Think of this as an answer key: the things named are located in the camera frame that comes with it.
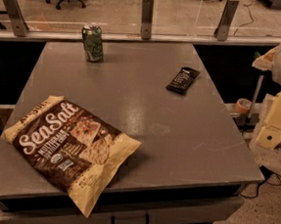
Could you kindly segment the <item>middle metal glass bracket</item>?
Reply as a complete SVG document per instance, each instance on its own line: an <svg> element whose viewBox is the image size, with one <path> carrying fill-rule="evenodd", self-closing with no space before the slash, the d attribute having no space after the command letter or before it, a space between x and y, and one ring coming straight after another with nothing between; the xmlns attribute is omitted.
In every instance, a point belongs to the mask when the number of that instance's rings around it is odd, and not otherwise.
<svg viewBox="0 0 281 224"><path fill-rule="evenodd" d="M141 38L149 40L152 34L152 22L154 12L154 1L155 0L142 0L142 11L141 11Z"/></svg>

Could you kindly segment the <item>left metal glass bracket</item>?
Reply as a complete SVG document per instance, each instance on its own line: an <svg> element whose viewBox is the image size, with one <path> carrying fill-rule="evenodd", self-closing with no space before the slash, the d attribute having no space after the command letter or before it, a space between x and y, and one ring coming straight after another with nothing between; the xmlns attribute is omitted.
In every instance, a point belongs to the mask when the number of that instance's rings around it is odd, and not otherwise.
<svg viewBox="0 0 281 224"><path fill-rule="evenodd" d="M3 0L3 2L11 22L12 31L16 36L25 37L28 26L23 19L18 0Z"/></svg>

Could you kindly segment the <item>green soda can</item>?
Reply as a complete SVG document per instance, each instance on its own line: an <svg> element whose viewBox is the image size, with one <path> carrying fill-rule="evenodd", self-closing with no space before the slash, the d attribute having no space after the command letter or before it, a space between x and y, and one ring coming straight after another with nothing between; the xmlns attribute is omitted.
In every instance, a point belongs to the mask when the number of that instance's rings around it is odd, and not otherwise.
<svg viewBox="0 0 281 224"><path fill-rule="evenodd" d="M88 62L101 62L103 60L102 29L99 25L86 24L82 31L83 47Z"/></svg>

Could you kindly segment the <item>sea salt tortilla chips bag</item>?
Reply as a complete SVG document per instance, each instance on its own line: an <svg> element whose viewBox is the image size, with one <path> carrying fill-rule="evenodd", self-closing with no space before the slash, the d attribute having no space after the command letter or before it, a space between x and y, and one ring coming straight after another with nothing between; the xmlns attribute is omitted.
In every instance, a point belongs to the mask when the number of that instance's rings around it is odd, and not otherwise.
<svg viewBox="0 0 281 224"><path fill-rule="evenodd" d="M95 114L49 96L3 138L89 216L122 163L141 145Z"/></svg>

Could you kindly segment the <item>black rxbar chocolate bar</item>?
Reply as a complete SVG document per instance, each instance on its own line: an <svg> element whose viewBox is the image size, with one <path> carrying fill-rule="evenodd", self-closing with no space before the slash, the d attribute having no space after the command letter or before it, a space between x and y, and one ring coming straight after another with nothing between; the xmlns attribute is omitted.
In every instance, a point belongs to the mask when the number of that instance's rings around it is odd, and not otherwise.
<svg viewBox="0 0 281 224"><path fill-rule="evenodd" d="M186 94L198 75L200 75L200 72L198 70L190 67L183 67L166 86L166 89L177 94Z"/></svg>

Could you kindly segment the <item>metal glass bracket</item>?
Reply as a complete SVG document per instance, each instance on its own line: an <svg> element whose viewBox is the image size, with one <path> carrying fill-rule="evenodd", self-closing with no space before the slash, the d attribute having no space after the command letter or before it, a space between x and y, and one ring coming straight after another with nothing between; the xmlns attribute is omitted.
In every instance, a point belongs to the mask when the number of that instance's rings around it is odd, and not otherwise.
<svg viewBox="0 0 281 224"><path fill-rule="evenodd" d="M225 3L223 13L220 17L218 26L214 32L214 38L218 41L226 41L229 35L229 27L232 24L233 18L238 8L239 1L228 0Z"/></svg>
<svg viewBox="0 0 281 224"><path fill-rule="evenodd" d="M23 19L18 0L3 0L3 2L11 22L12 31L16 36L25 37L28 26Z"/></svg>
<svg viewBox="0 0 281 224"><path fill-rule="evenodd" d="M154 12L154 1L155 0L142 0L142 11L141 11L141 38L149 40L152 34L152 22Z"/></svg>

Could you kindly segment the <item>right metal glass bracket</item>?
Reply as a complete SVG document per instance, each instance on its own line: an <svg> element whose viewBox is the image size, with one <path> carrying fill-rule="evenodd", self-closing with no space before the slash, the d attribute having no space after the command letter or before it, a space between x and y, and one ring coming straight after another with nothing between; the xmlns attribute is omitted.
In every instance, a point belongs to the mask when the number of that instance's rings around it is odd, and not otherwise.
<svg viewBox="0 0 281 224"><path fill-rule="evenodd" d="M239 1L228 0L225 3L223 13L220 17L218 26L214 32L214 38L218 41L226 41L229 35L229 27L232 24L233 18L238 8Z"/></svg>

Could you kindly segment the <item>green handled pole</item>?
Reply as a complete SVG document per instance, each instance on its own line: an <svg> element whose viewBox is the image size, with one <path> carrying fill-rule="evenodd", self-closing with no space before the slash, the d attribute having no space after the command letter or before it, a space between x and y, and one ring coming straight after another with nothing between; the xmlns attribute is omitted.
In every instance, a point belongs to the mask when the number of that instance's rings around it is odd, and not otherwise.
<svg viewBox="0 0 281 224"><path fill-rule="evenodd" d="M260 56L260 54L258 52L255 52L254 53L254 60L258 59L259 56ZM253 94L253 97L252 97L252 104L250 105L249 113L245 118L245 126L243 127L242 135L244 135L244 133L247 131L247 128L249 128L251 117L253 116L253 111L254 111L254 108L255 108L255 105L256 105L256 102L257 102L257 98L258 98L258 95L259 95L260 86L263 82L263 77L264 77L263 71L257 69L256 74L258 76L258 83L256 85L255 93Z"/></svg>

